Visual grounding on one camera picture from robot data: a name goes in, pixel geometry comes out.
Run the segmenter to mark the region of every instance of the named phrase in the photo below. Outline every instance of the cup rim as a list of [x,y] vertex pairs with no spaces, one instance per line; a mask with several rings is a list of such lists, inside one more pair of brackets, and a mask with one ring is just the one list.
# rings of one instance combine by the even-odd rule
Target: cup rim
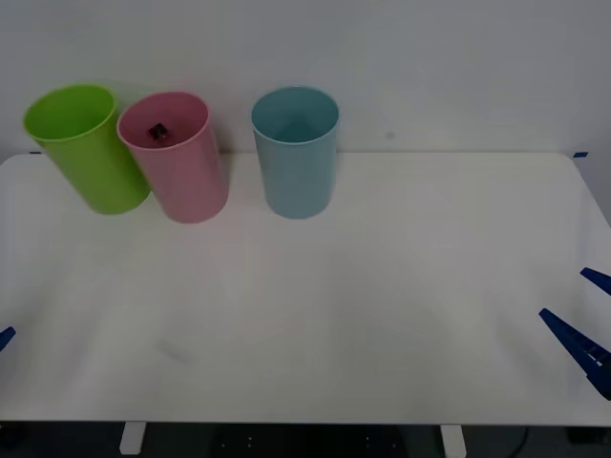
[[[108,112],[108,115],[104,119],[102,119],[99,122],[99,124],[96,124],[94,127],[92,127],[89,131],[85,131],[78,135],[65,136],[62,138],[43,138],[42,136],[32,134],[30,132],[30,129],[28,129],[28,126],[26,125],[26,119],[28,115],[32,112],[34,107],[38,105],[40,102],[42,102],[44,99],[51,97],[52,95],[55,95],[57,93],[61,93],[62,91],[66,91],[67,89],[73,89],[73,88],[95,88],[95,89],[100,89],[104,91],[106,94],[108,94],[111,97],[111,99],[113,100],[113,106],[111,107],[110,112]],[[40,97],[36,98],[33,101],[33,103],[30,105],[28,110],[26,110],[26,113],[23,115],[23,118],[21,119],[21,124],[23,126],[23,129],[26,131],[26,133],[36,141],[42,141],[44,143],[65,143],[67,141],[76,140],[85,135],[89,135],[92,132],[95,132],[100,127],[102,127],[104,124],[106,124],[115,112],[116,112],[116,97],[115,97],[115,93],[113,93],[113,91],[111,91],[109,88],[107,88],[106,86],[102,86],[100,84],[76,83],[76,84],[69,84],[68,86],[63,86],[61,88],[53,89],[52,91],[49,91],[46,94],[41,95]]]
[[[335,119],[335,124],[333,124],[333,127],[331,127],[328,131],[326,131],[324,134],[322,134],[321,136],[317,136],[316,138],[312,138],[311,140],[307,140],[307,141],[281,141],[281,140],[277,140],[275,138],[272,138],[271,136],[265,135],[263,134],[259,129],[257,129],[257,126],[255,126],[255,121],[253,120],[253,112],[255,111],[255,107],[257,106],[257,104],[263,100],[264,98],[266,98],[268,95],[277,93],[279,91],[285,91],[287,89],[307,89],[309,91],[314,91],[315,93],[319,93],[324,95],[326,98],[328,98],[331,102],[333,102],[333,105],[335,105],[335,108],[337,110],[337,118]],[[315,141],[319,141],[323,138],[325,138],[328,135],[331,135],[335,130],[337,130],[337,125],[340,122],[340,107],[337,104],[337,102],[335,101],[335,99],[333,97],[331,97],[329,94],[327,94],[325,91],[321,91],[320,89],[317,88],[313,88],[311,86],[303,86],[303,85],[293,85],[293,86],[282,86],[281,88],[277,88],[274,89],[273,91],[269,91],[268,93],[263,94],[261,97],[259,97],[257,99],[257,101],[255,102],[255,104],[252,106],[252,109],[250,110],[250,124],[252,125],[252,129],[253,131],[255,131],[256,134],[262,136],[263,138],[272,141],[278,145],[288,145],[288,146],[302,146],[302,145],[307,145],[309,143],[313,143]]]
[[[203,106],[206,109],[206,112],[208,112],[208,117],[206,118],[206,121],[203,123],[203,126],[201,126],[201,129],[199,129],[196,133],[194,133],[192,136],[190,136],[186,140],[182,141],[181,143],[177,143],[177,144],[171,145],[171,146],[164,146],[163,148],[145,148],[145,147],[137,146],[134,143],[132,143],[131,141],[127,141],[125,139],[125,137],[121,134],[121,131],[119,129],[119,125],[121,124],[121,120],[123,119],[123,116],[125,116],[130,110],[135,108],[140,103],[143,103],[145,100],[148,100],[149,98],[158,97],[160,95],[168,95],[168,94],[186,94],[186,95],[195,97],[199,102],[201,102],[203,104]],[[160,91],[160,92],[157,92],[157,93],[150,93],[150,94],[142,97],[140,100],[134,102],[129,107],[127,107],[123,111],[123,113],[121,113],[121,115],[118,117],[118,120],[116,121],[116,134],[118,135],[118,137],[121,139],[121,141],[123,143],[125,143],[130,148],[134,148],[135,150],[138,150],[138,151],[145,151],[145,152],[151,152],[151,153],[170,151],[170,150],[174,150],[174,149],[176,149],[176,148],[178,148],[180,146],[186,145],[187,143],[195,141],[195,139],[198,138],[201,135],[201,133],[203,131],[205,131],[206,128],[208,127],[208,125],[210,124],[210,118],[211,117],[212,117],[212,114],[210,113],[210,107],[205,102],[205,100],[203,100],[203,98],[201,98],[199,95],[193,94],[193,93],[189,93],[188,91]]]

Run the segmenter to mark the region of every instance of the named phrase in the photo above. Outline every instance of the table leg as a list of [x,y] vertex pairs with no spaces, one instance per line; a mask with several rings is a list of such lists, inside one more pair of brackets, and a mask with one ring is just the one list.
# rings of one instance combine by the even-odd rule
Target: table leg
[[467,456],[465,438],[462,436],[460,425],[441,425],[441,439],[446,458],[465,458]]
[[125,422],[119,450],[122,455],[139,455],[146,422]]

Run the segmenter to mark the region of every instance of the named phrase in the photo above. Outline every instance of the plastic cup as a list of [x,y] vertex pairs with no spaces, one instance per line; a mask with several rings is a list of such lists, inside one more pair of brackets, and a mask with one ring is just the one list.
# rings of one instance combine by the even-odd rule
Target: plastic cup
[[151,94],[129,107],[116,126],[165,214],[178,222],[214,217],[229,189],[210,122],[193,94]]
[[322,212],[335,184],[339,108],[316,89],[290,87],[267,94],[252,109],[265,199],[286,218]]
[[98,213],[131,210],[149,187],[116,136],[116,100],[105,88],[73,85],[34,102],[24,116],[26,132]]

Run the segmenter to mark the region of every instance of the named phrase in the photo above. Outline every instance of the pink cup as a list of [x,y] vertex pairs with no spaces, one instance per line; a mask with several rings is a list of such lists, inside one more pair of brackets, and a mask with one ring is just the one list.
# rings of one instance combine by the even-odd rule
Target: pink cup
[[189,93],[151,94],[116,125],[165,214],[178,222],[214,217],[229,189],[203,100]]

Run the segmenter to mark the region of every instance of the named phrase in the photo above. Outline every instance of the cable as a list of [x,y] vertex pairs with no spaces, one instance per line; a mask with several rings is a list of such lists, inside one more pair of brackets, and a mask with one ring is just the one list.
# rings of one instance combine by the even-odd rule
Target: cable
[[522,440],[519,441],[519,444],[517,445],[516,449],[512,451],[509,455],[507,455],[507,458],[516,458],[519,455],[519,453],[522,451],[522,449],[526,445],[526,441],[528,440],[528,435],[530,434],[530,432],[531,432],[530,427],[524,428],[524,434],[522,435]]

